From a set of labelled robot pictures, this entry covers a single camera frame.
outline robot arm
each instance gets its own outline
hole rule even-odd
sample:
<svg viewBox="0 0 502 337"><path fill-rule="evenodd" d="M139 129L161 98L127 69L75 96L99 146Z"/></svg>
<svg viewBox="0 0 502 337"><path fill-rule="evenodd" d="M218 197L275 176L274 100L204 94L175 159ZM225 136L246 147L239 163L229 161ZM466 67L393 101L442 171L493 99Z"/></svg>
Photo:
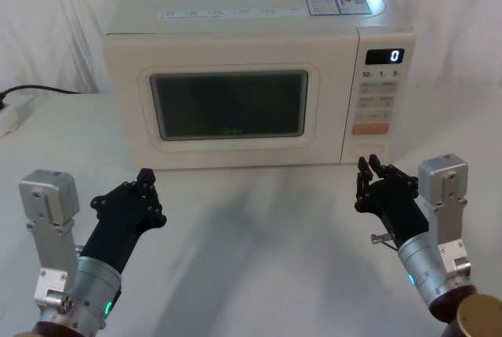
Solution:
<svg viewBox="0 0 502 337"><path fill-rule="evenodd" d="M75 247L71 234L79 209L73 177L38 170L23 179L27 228L41 263L35 290L41 314L33 332L94 337L105 328L121 294L121 273L140 235L166 224L154 182L154 173L144 168L136 181L95 197L91 207L99 222L82 248Z"/></svg>
<svg viewBox="0 0 502 337"><path fill-rule="evenodd" d="M385 166L376 155L359 158L355 208L380 218L387 234L372 235L372 243L395 243L398 257L431 314L449 324L444 336L471 334L479 318L470 310L502 308L489 295L476 295L471 283L471 263L462 240L462 215L467 200L467 163L447 154L420 165L419 178L406 175L393 165ZM380 180L373 179L371 168ZM429 220L415 203L421 194ZM481 328L500 331L500 318Z"/></svg>

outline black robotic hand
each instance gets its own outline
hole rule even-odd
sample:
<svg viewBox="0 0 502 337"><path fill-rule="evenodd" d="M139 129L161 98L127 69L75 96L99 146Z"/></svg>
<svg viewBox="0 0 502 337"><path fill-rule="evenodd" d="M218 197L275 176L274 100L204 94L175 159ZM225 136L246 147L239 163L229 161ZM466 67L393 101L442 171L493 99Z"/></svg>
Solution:
<svg viewBox="0 0 502 337"><path fill-rule="evenodd" d="M91 207L99 222L80 256L98 259L121 273L140 235L166 224L154 183L154 172L143 168L136 182L124 182L95 197Z"/></svg>
<svg viewBox="0 0 502 337"><path fill-rule="evenodd" d="M380 178L373 180L371 169ZM393 165L385 166L375 154L359 158L355 209L381 219L397 249L410 239L429 230L424 214L415 203L418 178L408 176Z"/></svg>

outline sticker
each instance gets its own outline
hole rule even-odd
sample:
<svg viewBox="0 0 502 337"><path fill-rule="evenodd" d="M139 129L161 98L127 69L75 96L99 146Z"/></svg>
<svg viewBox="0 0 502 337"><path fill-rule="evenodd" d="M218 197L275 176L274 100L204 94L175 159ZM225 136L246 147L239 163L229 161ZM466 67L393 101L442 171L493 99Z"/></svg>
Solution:
<svg viewBox="0 0 502 337"><path fill-rule="evenodd" d="M157 12L157 20L228 20L268 17L305 17L306 15L307 10L303 7L262 9L161 10Z"/></svg>
<svg viewBox="0 0 502 337"><path fill-rule="evenodd" d="M307 0L311 16L339 16L340 10L335 0Z"/></svg>
<svg viewBox="0 0 502 337"><path fill-rule="evenodd" d="M366 0L336 0L343 15L349 14L371 14Z"/></svg>

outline white curtain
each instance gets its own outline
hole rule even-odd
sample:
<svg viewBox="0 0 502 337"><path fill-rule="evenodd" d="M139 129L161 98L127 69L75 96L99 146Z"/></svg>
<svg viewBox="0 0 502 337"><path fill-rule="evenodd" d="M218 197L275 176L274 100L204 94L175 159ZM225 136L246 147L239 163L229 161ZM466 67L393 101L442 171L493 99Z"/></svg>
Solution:
<svg viewBox="0 0 502 337"><path fill-rule="evenodd" d="M110 92L100 53L118 0L0 0L0 90ZM398 0L417 49L409 87L502 87L501 0Z"/></svg>

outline green led light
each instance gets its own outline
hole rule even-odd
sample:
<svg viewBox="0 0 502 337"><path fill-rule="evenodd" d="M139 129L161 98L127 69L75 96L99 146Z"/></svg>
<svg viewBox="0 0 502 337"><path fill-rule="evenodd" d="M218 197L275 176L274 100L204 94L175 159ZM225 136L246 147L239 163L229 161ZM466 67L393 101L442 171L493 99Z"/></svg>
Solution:
<svg viewBox="0 0 502 337"><path fill-rule="evenodd" d="M104 314L105 314L106 316L108 316L108 314L110 313L110 311L111 311L111 306L113 306L113 303L112 303L112 302L108 302L108 304L107 304L106 308L104 309Z"/></svg>

